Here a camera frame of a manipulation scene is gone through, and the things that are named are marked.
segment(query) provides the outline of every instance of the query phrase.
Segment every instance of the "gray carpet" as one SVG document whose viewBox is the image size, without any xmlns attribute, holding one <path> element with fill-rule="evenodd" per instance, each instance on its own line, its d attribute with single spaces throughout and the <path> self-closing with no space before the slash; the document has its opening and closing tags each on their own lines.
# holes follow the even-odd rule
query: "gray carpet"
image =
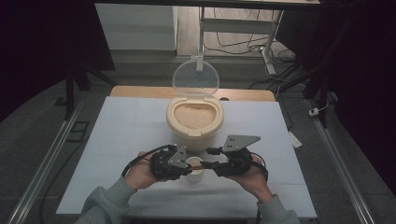
<svg viewBox="0 0 396 224">
<path fill-rule="evenodd" d="M 167 59 L 161 63 L 122 62 L 116 64 L 116 72 L 106 72 L 106 74 L 122 85 L 171 86 L 173 72 L 182 61 Z M 261 60 L 209 59 L 208 61 L 219 72 L 221 88 L 246 89 L 253 82 L 268 79 L 263 72 Z M 285 68 L 286 65 L 278 65 L 276 70 L 282 71 Z M 93 76 L 89 78 L 92 82 L 92 89 L 77 118 L 79 126 L 88 124 L 87 131 L 69 134 L 68 139 L 72 141 L 64 144 L 49 174 L 48 181 L 37 197 L 25 223 L 40 223 L 39 208 L 45 190 L 65 160 L 78 146 L 78 139 L 89 137 L 101 106 L 106 96 L 110 94 L 111 87 L 106 83 Z M 269 83 L 271 81 L 255 85 L 254 89 L 265 89 Z M 302 222 L 361 223 L 335 172 L 314 121 L 307 115 L 302 90 L 303 87 L 297 86 L 277 96 L 288 127 L 303 143 L 302 147 L 296 149 L 296 154 L 318 213 L 318 220 L 302 220 Z M 59 131 L 65 108 L 54 104 L 59 97 L 64 96 L 65 86 L 61 82 L 32 98 L 0 124 L 0 223 L 7 222 Z M 377 223 L 396 223 L 395 197 L 338 121 L 333 112 L 333 104 L 329 105 L 327 111 L 329 132 L 341 150 L 375 220 Z M 43 210 L 46 223 L 72 223 L 76 220 L 76 217 L 55 215 L 55 211 L 74 173 L 83 148 L 84 146 L 66 164 L 49 191 Z"/>
</svg>

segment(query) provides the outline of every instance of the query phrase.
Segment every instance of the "transparent lid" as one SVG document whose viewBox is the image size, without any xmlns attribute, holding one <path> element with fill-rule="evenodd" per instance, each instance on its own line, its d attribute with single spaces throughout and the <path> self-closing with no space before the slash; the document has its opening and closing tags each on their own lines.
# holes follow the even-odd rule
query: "transparent lid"
<svg viewBox="0 0 396 224">
<path fill-rule="evenodd" d="M 177 68 L 172 85 L 179 94 L 212 95 L 219 89 L 219 75 L 209 63 L 190 60 Z"/>
</svg>

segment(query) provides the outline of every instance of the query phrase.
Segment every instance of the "hand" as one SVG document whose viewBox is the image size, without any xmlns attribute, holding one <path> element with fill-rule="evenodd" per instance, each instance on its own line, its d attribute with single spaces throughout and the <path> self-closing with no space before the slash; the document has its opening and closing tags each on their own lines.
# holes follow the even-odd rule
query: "hand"
<svg viewBox="0 0 396 224">
<path fill-rule="evenodd" d="M 251 156 L 255 162 L 262 164 L 262 160 L 260 160 L 257 156 L 253 154 Z M 250 166 L 250 170 L 248 170 L 243 175 L 233 175 L 226 177 L 241 185 L 242 188 L 247 192 L 253 194 L 259 200 L 259 203 L 268 203 L 274 198 L 274 195 L 268 188 L 262 170 L 258 167 Z"/>
<path fill-rule="evenodd" d="M 139 152 L 139 156 L 143 156 L 146 152 Z M 157 182 L 157 179 L 154 177 L 150 170 L 150 158 L 152 154 L 148 155 L 141 161 L 139 161 L 136 165 L 131 167 L 128 174 L 125 176 L 125 181 L 133 188 L 133 189 L 146 189 L 150 187 L 152 184 Z"/>
</svg>

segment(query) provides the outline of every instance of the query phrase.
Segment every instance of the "sleeve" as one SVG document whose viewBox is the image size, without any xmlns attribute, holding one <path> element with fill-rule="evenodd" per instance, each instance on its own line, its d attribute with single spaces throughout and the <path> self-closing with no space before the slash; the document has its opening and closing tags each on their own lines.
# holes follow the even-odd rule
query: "sleeve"
<svg viewBox="0 0 396 224">
<path fill-rule="evenodd" d="M 262 224 L 299 224 L 293 210 L 286 210 L 277 195 L 269 203 L 257 203 L 262 214 Z"/>
<path fill-rule="evenodd" d="M 120 223 L 121 217 L 128 213 L 128 201 L 136 190 L 132 189 L 121 176 L 109 189 L 98 187 L 84 203 L 80 218 L 82 223 Z"/>
</svg>

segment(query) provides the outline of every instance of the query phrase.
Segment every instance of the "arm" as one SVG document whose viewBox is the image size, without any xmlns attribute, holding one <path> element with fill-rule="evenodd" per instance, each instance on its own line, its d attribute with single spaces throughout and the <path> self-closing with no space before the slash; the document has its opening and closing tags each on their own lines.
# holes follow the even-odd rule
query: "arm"
<svg viewBox="0 0 396 224">
<path fill-rule="evenodd" d="M 76 223 L 120 223 L 121 217 L 129 211 L 130 197 L 139 189 L 146 189 L 157 182 L 149 169 L 150 157 L 151 155 L 138 162 L 125 178 L 121 176 L 109 189 L 95 189 L 84 203 Z"/>
<path fill-rule="evenodd" d="M 258 163 L 262 161 L 253 156 L 253 160 Z M 262 214 L 262 224 L 297 224 L 300 220 L 294 211 L 288 211 L 283 207 L 277 195 L 274 195 L 268 188 L 262 171 L 254 166 L 250 167 L 244 175 L 228 176 L 242 186 L 247 192 L 253 194 L 258 201 L 260 213 Z"/>
</svg>

